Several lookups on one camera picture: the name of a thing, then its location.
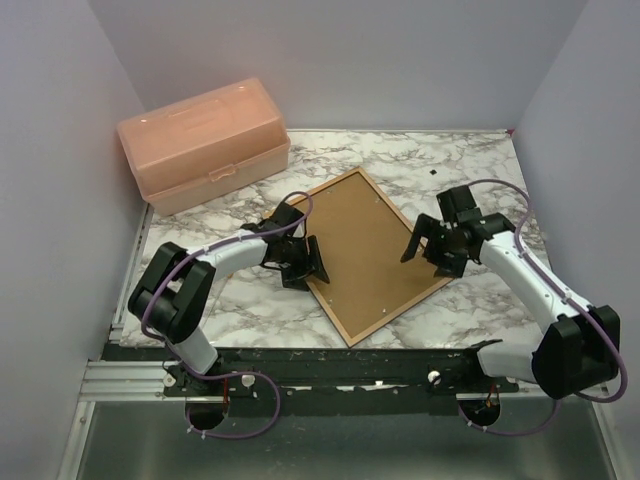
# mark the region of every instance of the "orange plastic box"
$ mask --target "orange plastic box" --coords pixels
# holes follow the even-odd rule
[[[256,78],[118,124],[142,197],[161,215],[287,168],[282,114]]]

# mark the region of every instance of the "white marble tabletop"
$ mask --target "white marble tabletop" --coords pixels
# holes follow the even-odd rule
[[[502,132],[290,132],[289,168],[224,197],[171,216],[154,215],[134,281],[164,242],[213,243],[257,221],[287,193],[309,190],[362,166],[412,222],[420,212],[440,217],[436,194],[480,178],[524,187],[510,137]],[[483,212],[503,212],[514,223],[524,204],[501,186],[478,185]],[[534,225],[524,239],[546,261]],[[346,345],[311,293],[285,290],[279,274],[259,267],[214,285],[201,324],[207,338],[225,347],[344,348]],[[542,337],[518,298],[484,266],[470,262],[456,279],[354,348],[455,348],[489,338],[536,341]],[[120,344],[159,345],[125,314]]]

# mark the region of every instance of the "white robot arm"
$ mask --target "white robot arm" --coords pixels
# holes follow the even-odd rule
[[[442,275],[461,277],[468,260],[486,265],[522,300],[544,335],[539,344],[476,346],[485,375],[537,383],[554,399],[617,376],[620,319],[613,309],[596,308],[576,295],[530,252],[503,215],[483,216],[469,186],[439,194],[438,202],[443,221],[421,214],[401,261],[413,258],[425,237],[423,256]],[[597,322],[616,352],[589,320]]]
[[[199,323],[214,282],[261,266],[278,270],[285,288],[307,290],[304,279],[309,275],[329,283],[318,241],[306,236],[306,216],[283,201],[269,218],[245,224],[213,245],[184,249],[165,243],[131,294],[128,310],[141,320],[145,334],[166,342],[197,374],[206,373],[218,353]],[[179,288],[169,286],[175,281],[181,283]]]

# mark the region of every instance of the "purple cable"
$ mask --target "purple cable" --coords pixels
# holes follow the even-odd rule
[[[622,359],[622,356],[618,352],[618,349],[615,347],[615,345],[613,344],[613,342],[611,341],[611,339],[609,338],[607,333],[602,329],[602,327],[600,327],[600,325],[598,325],[598,322],[596,322],[596,320],[593,318],[593,316],[588,311],[586,311],[584,308],[582,308],[577,302],[575,302],[571,298],[566,298],[565,297],[564,290],[558,284],[556,284],[555,281],[551,277],[549,277],[549,275],[547,275],[544,272],[544,270],[542,270],[538,266],[537,263],[534,262],[534,260],[531,258],[529,253],[526,251],[524,245],[522,244],[522,238],[521,238],[522,227],[524,227],[525,223],[527,223],[527,221],[529,220],[529,217],[533,213],[533,209],[532,209],[532,206],[531,206],[531,201],[529,199],[529,195],[527,195],[527,193],[522,188],[518,187],[517,185],[514,185],[511,182],[507,182],[505,180],[499,180],[499,179],[487,178],[487,179],[482,179],[482,180],[474,180],[473,182],[470,182],[468,184],[468,186],[471,187],[473,185],[478,185],[480,183],[496,183],[496,184],[499,184],[499,185],[504,185],[506,187],[512,188],[513,190],[518,192],[522,196],[522,198],[524,198],[524,200],[526,202],[526,205],[527,205],[527,211],[525,212],[523,217],[520,219],[520,221],[516,225],[516,231],[515,231],[515,234],[514,234],[515,245],[516,245],[516,248],[518,249],[518,252],[520,253],[520,255],[522,255],[522,258],[524,258],[524,260],[527,262],[527,264],[540,276],[540,278],[551,289],[553,289],[558,295],[560,295],[562,298],[564,298],[564,300],[567,302],[567,304],[569,304],[571,307],[575,308],[581,315],[584,316],[584,318],[587,320],[587,322],[589,322],[589,324],[591,326],[593,326],[593,328],[596,330],[598,335],[600,335],[600,337],[604,341],[605,345],[607,346],[609,351],[613,354],[616,362],[618,363],[618,367],[620,368],[620,387],[618,388],[618,391],[615,394],[613,394],[613,395],[611,395],[609,397],[606,397],[606,398],[593,397],[593,396],[586,395],[586,394],[583,394],[583,393],[577,393],[576,396],[578,396],[580,398],[583,398],[585,400],[589,400],[589,401],[592,401],[592,402],[598,402],[598,403],[615,402],[616,400],[618,400],[620,397],[622,397],[624,395],[625,391],[627,390],[627,385],[628,385],[627,368],[626,368],[626,366],[624,364],[624,360]],[[481,427],[480,425],[476,425],[475,423],[472,423],[471,420],[469,420],[467,418],[467,416],[464,414],[464,412],[462,411],[462,408],[458,407],[458,413],[467,422],[467,424],[471,428],[474,428],[474,429],[476,429],[478,431],[481,431],[481,432],[484,432],[484,433],[489,433],[491,435],[503,436],[503,437],[523,437],[523,436],[534,435],[536,433],[539,433],[539,432],[543,431],[545,428],[547,428],[549,425],[551,425],[551,422],[555,419],[555,417],[558,415],[558,412],[560,411],[560,405],[561,405],[561,402],[559,400],[555,400],[554,401],[554,405],[553,405],[553,410],[551,411],[551,414],[549,415],[549,417],[542,424],[538,425],[537,427],[531,428],[529,430],[524,430],[524,431],[521,431],[521,432],[505,432],[505,431],[500,431],[500,430],[489,429],[489,428],[486,428],[486,427]]]
[[[627,373],[627,367],[626,367],[626,365],[624,363],[624,360],[623,360],[622,356],[620,355],[620,352],[618,352],[618,349],[616,348],[616,346],[613,344],[613,342],[609,338],[609,335],[607,335],[607,332],[605,332],[603,330],[603,328],[598,324],[596,319],[593,318],[593,316],[587,310],[582,308],[582,306],[580,306],[578,304],[578,302],[576,302],[572,298],[565,297],[565,291],[551,277],[549,277],[549,275],[547,275],[544,272],[544,270],[542,270],[542,268],[540,268],[540,266],[538,266],[538,264],[531,258],[529,253],[526,251],[524,245],[522,244],[522,238],[521,238],[522,227],[524,226],[525,223],[527,223],[527,221],[529,220],[529,217],[533,213],[533,209],[532,209],[532,206],[531,206],[531,200],[529,199],[529,195],[527,195],[527,193],[523,189],[521,189],[520,187],[518,187],[518,186],[516,186],[516,185],[514,185],[514,184],[512,184],[510,182],[507,182],[505,180],[498,180],[498,179],[475,180],[475,181],[469,183],[469,186],[477,185],[479,183],[498,183],[500,185],[505,185],[505,186],[507,186],[509,188],[512,188],[513,190],[518,192],[520,195],[522,195],[522,197],[524,198],[524,200],[525,200],[525,202],[527,204],[527,211],[524,214],[524,216],[520,219],[520,221],[518,222],[518,225],[516,226],[515,235],[514,235],[515,236],[515,244],[516,244],[516,248],[518,249],[518,252],[522,255],[522,258],[524,258],[524,260],[527,262],[527,264],[529,264],[529,266],[538,274],[538,276],[549,287],[551,287],[551,289],[553,291],[555,291],[558,295],[560,295],[560,297],[562,297],[564,299],[564,301],[568,305],[570,305],[571,307],[576,309],[580,313],[580,315],[582,315],[587,320],[589,325],[591,325],[593,327],[593,329],[598,333],[600,338],[602,338],[602,341],[607,346],[607,348],[611,352],[611,355],[613,356],[613,358],[615,359],[616,363],[618,364],[618,368],[620,369],[620,386],[618,387],[618,391],[616,393],[614,393],[613,395],[610,395],[608,397],[594,397],[594,396],[591,396],[591,395],[586,395],[584,393],[578,392],[578,393],[576,393],[576,396],[578,396],[580,398],[583,398],[585,400],[589,400],[591,402],[596,402],[596,403],[611,403],[611,402],[615,402],[616,400],[619,400],[624,395],[624,393],[626,392],[627,386],[629,384],[629,375]]]
[[[164,292],[164,290],[167,288],[167,285],[169,285],[169,283],[173,280],[173,278],[178,274],[178,272],[180,270],[182,270],[182,268],[184,268],[184,266],[189,263],[191,260],[193,260],[194,258],[197,258],[201,255],[204,255],[205,253],[209,253],[212,252],[220,247],[224,247],[225,245],[231,245],[232,243],[236,243],[236,242],[241,242],[244,240],[252,240],[254,238],[263,238],[263,237],[269,237],[271,235],[277,235],[279,233],[284,233],[292,228],[297,227],[298,225],[300,225],[301,223],[303,223],[304,221],[307,220],[307,218],[309,218],[309,215],[311,214],[311,211],[313,210],[313,199],[311,198],[311,195],[309,195],[306,192],[291,192],[290,194],[288,194],[286,197],[284,197],[284,199],[282,200],[283,202],[286,202],[289,198],[296,196],[296,195],[301,195],[303,197],[305,197],[307,199],[307,201],[309,202],[309,207],[307,208],[307,211],[304,213],[304,215],[302,215],[302,217],[300,217],[298,220],[296,220],[295,222],[290,223],[289,225],[282,227],[282,228],[277,228],[275,230],[271,230],[268,232],[259,232],[259,233],[251,233],[242,237],[230,237],[230,238],[225,238],[223,240],[220,240],[219,242],[213,243],[211,245],[209,245],[208,247],[204,247],[201,248],[200,250],[191,253],[190,255],[187,255],[180,263],[178,263],[173,270],[171,270],[171,272],[169,272],[169,275],[167,275],[167,277],[162,281],[162,283],[160,284],[160,286],[158,287],[158,289],[156,290],[156,292],[153,294],[153,296],[151,297],[151,300],[149,301],[149,305],[147,305],[147,308],[144,311],[144,314],[142,315],[142,319],[140,320],[140,328],[142,330],[142,333],[144,335],[146,335],[149,338],[153,338],[155,340],[159,340],[159,341],[165,341],[165,338],[162,337],[161,335],[157,335],[155,333],[152,333],[149,331],[148,328],[148,324],[149,324],[149,317],[151,316],[151,310],[153,310],[153,306],[155,305],[155,303],[158,301],[158,299],[160,298],[160,296],[162,295],[162,292]],[[167,346],[169,347],[169,349],[172,351],[172,353],[176,356],[178,356],[173,349],[170,347],[169,344],[167,344]],[[280,391],[278,390],[278,386],[275,384],[275,382],[268,377],[267,375],[265,375],[264,373],[260,373],[260,372],[234,372],[234,373],[225,373],[223,375],[203,375],[201,373],[196,372],[195,370],[193,370],[191,367],[189,367],[189,365],[185,364],[184,362],[182,362],[182,366],[185,368],[185,370],[187,370],[191,375],[193,375],[195,378],[198,378],[199,380],[207,380],[207,381],[218,381],[218,380],[224,380],[227,378],[235,378],[235,377],[240,377],[242,375],[253,375],[255,377],[260,377],[264,380],[266,380],[269,385],[273,388],[273,391],[275,393],[276,396],[276,408],[275,411],[273,413],[273,416],[271,417],[271,419],[261,428],[259,428],[258,430],[255,430],[253,432],[249,432],[249,433],[241,433],[241,434],[224,434],[224,433],[214,433],[211,431],[202,431],[202,430],[197,430],[193,427],[190,426],[191,430],[198,432],[200,434],[204,434],[207,437],[213,437],[213,438],[222,438],[222,439],[226,439],[226,440],[242,440],[242,439],[246,439],[246,438],[252,438],[252,437],[256,437],[264,432],[266,432],[267,430],[269,430],[276,422],[276,420],[278,419],[278,415],[280,414]],[[189,424],[191,424],[191,419],[190,419],[190,412],[187,412],[187,420],[189,421]]]
[[[490,435],[497,435],[499,437],[526,437],[527,435],[535,435],[536,433],[540,433],[549,425],[551,425],[551,422],[553,422],[553,420],[558,415],[561,405],[562,405],[562,402],[560,400],[554,400],[553,410],[551,411],[551,413],[549,414],[549,416],[544,422],[542,422],[537,427],[530,428],[529,430],[522,430],[520,432],[504,432],[501,430],[493,430],[491,428],[481,427],[480,425],[477,425],[473,423],[471,420],[469,420],[469,418],[462,411],[462,408],[460,408],[460,405],[458,405],[458,414],[467,422],[467,426],[475,430],[478,430],[479,432],[488,433]]]
[[[247,438],[253,438],[253,437],[257,437],[258,435],[262,435],[264,432],[266,432],[271,427],[273,427],[273,425],[276,423],[276,420],[278,420],[278,415],[280,415],[280,403],[281,403],[280,391],[279,391],[278,386],[276,385],[276,383],[271,379],[271,377],[265,375],[264,373],[260,373],[260,372],[234,372],[234,373],[225,373],[223,375],[202,375],[202,374],[199,374],[199,373],[195,372],[188,365],[186,365],[184,363],[183,363],[182,366],[191,375],[193,375],[194,377],[196,377],[196,378],[198,378],[200,380],[218,381],[218,380],[224,380],[226,378],[240,377],[242,375],[253,375],[254,377],[260,377],[260,378],[266,380],[267,383],[269,383],[271,388],[273,388],[274,393],[276,394],[276,408],[273,411],[273,415],[271,416],[269,421],[267,423],[265,423],[262,427],[260,427],[258,430],[254,430],[253,432],[248,432],[248,433],[215,433],[215,432],[213,432],[211,430],[199,430],[199,429],[197,429],[197,428],[195,428],[193,426],[193,424],[191,422],[191,411],[187,410],[187,422],[189,423],[189,428],[192,431],[194,431],[196,433],[199,433],[201,435],[204,435],[206,437],[211,437],[211,438],[221,438],[223,440],[246,440]]]

